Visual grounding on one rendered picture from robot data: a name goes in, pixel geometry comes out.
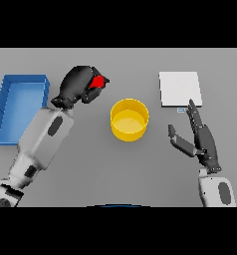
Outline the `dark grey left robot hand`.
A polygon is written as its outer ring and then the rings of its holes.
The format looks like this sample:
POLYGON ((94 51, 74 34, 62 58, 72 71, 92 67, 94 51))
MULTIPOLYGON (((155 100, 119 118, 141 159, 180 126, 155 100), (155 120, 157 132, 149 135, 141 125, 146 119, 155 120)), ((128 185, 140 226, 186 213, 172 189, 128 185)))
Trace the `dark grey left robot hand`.
POLYGON ((70 110, 78 101, 89 104, 97 98, 102 89, 110 81, 105 78, 105 85, 102 88, 90 88, 95 76, 103 76, 95 67, 76 66, 63 79, 60 85, 60 93, 51 100, 56 108, 70 110))

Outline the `yellow bowl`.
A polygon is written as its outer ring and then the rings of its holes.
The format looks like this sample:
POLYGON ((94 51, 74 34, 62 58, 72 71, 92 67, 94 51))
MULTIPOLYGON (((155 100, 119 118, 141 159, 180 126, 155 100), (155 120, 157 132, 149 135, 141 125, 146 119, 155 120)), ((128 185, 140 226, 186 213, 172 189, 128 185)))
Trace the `yellow bowl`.
POLYGON ((136 99, 123 99, 111 109, 111 130, 114 136, 123 141, 140 139, 148 125, 147 107, 136 99))

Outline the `blue tray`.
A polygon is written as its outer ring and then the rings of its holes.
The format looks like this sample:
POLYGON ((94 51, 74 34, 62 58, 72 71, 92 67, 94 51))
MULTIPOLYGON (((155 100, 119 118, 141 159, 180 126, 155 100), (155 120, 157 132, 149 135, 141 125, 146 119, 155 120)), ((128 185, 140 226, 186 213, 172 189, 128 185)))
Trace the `blue tray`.
POLYGON ((47 105, 46 75, 4 75, 0 87, 0 145, 16 145, 37 111, 47 105))

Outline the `pale square measuring scale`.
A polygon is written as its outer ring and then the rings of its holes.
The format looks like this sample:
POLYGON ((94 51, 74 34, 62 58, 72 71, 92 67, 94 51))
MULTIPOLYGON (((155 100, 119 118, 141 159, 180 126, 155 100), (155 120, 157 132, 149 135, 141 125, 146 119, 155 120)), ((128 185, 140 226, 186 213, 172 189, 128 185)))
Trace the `pale square measuring scale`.
POLYGON ((202 97, 196 72, 160 72, 160 103, 163 108, 186 108, 189 100, 202 107, 202 97))

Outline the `red beaker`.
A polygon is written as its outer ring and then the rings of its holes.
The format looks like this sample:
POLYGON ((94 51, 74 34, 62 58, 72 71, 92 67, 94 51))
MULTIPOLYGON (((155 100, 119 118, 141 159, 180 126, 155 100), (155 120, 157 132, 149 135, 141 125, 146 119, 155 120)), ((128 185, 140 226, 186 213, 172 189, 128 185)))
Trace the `red beaker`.
POLYGON ((103 76, 95 76, 90 88, 102 88, 105 85, 105 78, 103 76))

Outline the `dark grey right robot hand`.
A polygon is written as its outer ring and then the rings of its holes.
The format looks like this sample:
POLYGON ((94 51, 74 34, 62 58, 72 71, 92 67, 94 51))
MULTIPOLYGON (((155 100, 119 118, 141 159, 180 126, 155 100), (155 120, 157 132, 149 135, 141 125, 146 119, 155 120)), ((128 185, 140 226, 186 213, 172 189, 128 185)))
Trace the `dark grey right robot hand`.
POLYGON ((194 143, 180 136, 173 125, 168 125, 168 137, 171 145, 189 157, 196 156, 199 163, 207 169, 208 173, 220 172, 221 166, 218 162, 214 137, 209 127, 202 122, 193 99, 189 100, 186 112, 194 135, 194 143))

